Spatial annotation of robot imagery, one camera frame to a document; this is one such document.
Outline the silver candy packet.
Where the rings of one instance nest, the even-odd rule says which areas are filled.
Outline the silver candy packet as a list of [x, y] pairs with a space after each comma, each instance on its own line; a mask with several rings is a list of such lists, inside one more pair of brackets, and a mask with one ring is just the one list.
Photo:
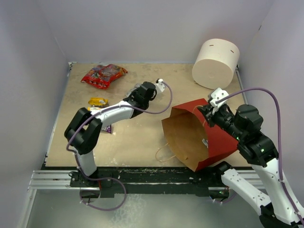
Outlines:
[[207, 148], [209, 147], [208, 140], [202, 139], [202, 142]]
[[130, 89], [127, 92], [127, 94], [123, 100], [124, 101], [134, 100], [138, 96], [140, 86], [141, 86], [141, 84], [137, 83], [132, 89]]

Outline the red paper bag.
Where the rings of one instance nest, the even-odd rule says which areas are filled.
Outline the red paper bag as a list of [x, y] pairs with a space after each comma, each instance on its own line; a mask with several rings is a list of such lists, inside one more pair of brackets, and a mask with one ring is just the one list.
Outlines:
[[[173, 106], [169, 117], [161, 121], [166, 146], [192, 171], [199, 171], [220, 161], [241, 166], [244, 159], [237, 153], [237, 141], [218, 126], [209, 127], [198, 107], [206, 105], [197, 99]], [[202, 139], [208, 140], [207, 148]]]

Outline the brown chocolate candy packet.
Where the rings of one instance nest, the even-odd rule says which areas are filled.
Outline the brown chocolate candy packet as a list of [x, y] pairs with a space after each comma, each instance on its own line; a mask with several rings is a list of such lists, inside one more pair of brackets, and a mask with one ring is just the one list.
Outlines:
[[112, 134], [112, 125], [109, 125], [109, 126], [106, 126], [106, 127], [102, 128], [102, 131], [106, 132], [106, 133], [109, 133], [109, 134]]

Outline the large red snack bag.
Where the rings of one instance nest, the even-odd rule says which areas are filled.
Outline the large red snack bag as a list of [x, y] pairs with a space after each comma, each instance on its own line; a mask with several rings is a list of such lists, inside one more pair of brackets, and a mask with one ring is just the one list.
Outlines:
[[125, 68], [115, 64], [97, 65], [81, 79], [81, 83], [92, 85], [98, 89], [108, 89], [113, 81], [127, 73]]

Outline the yellow candy packet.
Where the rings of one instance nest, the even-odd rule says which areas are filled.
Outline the yellow candy packet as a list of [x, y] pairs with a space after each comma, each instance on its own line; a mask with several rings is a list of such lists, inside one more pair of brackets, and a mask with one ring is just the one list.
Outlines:
[[98, 111], [98, 110], [101, 110], [102, 108], [100, 108], [100, 107], [88, 107], [87, 109], [88, 109], [88, 111]]
[[108, 99], [104, 99], [101, 97], [91, 97], [88, 103], [91, 106], [107, 106], [109, 105]]

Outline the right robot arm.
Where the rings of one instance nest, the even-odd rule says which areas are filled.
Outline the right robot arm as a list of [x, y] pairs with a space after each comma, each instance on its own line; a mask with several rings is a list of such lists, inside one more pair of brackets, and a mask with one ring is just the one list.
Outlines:
[[241, 196], [258, 214], [265, 228], [296, 228], [304, 223], [304, 208], [290, 185], [279, 179], [279, 153], [273, 141], [260, 129], [263, 118], [252, 105], [241, 105], [233, 114], [228, 105], [198, 107], [210, 127], [218, 126], [237, 140], [237, 149], [259, 176], [266, 190], [261, 192], [227, 162], [211, 174], [217, 186], [226, 184]]

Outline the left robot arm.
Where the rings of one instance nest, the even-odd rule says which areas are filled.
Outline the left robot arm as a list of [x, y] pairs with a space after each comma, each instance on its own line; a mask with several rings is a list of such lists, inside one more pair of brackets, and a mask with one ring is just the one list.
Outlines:
[[77, 165], [83, 172], [81, 181], [86, 186], [93, 186], [98, 180], [93, 149], [97, 145], [101, 130], [118, 121], [142, 114], [156, 95], [156, 85], [144, 82], [115, 105], [95, 111], [85, 108], [77, 111], [64, 136], [68, 141], [67, 150], [75, 153]]

